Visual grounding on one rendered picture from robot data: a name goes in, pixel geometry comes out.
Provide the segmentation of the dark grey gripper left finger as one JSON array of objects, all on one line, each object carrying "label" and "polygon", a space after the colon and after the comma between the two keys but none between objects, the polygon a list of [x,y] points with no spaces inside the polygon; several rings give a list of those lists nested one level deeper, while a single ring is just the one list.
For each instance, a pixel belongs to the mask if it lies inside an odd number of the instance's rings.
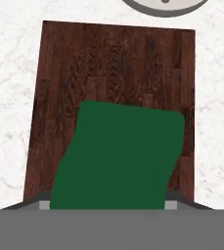
[{"label": "dark grey gripper left finger", "polygon": [[5,210],[48,210],[51,199],[50,191],[39,191],[29,200],[5,207]]}]

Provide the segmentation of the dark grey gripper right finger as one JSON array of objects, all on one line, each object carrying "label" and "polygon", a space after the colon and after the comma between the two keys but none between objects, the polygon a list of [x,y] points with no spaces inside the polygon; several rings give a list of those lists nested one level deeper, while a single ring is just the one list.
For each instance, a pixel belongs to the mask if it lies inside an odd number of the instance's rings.
[{"label": "dark grey gripper right finger", "polygon": [[184,195],[182,195],[177,189],[168,190],[166,192],[165,210],[209,210],[209,207],[198,204]]}]

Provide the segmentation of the green sponge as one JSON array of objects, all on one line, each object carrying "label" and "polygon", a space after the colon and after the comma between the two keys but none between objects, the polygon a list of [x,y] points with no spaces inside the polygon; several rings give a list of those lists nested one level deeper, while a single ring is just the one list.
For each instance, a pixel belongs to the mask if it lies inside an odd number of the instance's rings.
[{"label": "green sponge", "polygon": [[162,209],[184,142],[177,111],[86,101],[62,157],[52,209]]}]

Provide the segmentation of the dark wooden cutting board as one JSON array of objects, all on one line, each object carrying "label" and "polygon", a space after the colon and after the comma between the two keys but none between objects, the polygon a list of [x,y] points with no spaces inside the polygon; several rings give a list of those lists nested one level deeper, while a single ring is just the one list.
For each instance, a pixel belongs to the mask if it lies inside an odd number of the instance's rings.
[{"label": "dark wooden cutting board", "polygon": [[84,100],[177,110],[182,154],[168,183],[195,195],[195,47],[188,29],[44,21],[23,197],[52,187]]}]

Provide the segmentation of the white round plate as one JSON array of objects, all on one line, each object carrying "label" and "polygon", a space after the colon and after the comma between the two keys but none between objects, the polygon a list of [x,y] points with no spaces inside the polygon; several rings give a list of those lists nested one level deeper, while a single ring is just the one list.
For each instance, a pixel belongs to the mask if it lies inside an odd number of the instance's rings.
[{"label": "white round plate", "polygon": [[200,8],[208,0],[122,0],[132,9],[153,17],[174,18]]}]

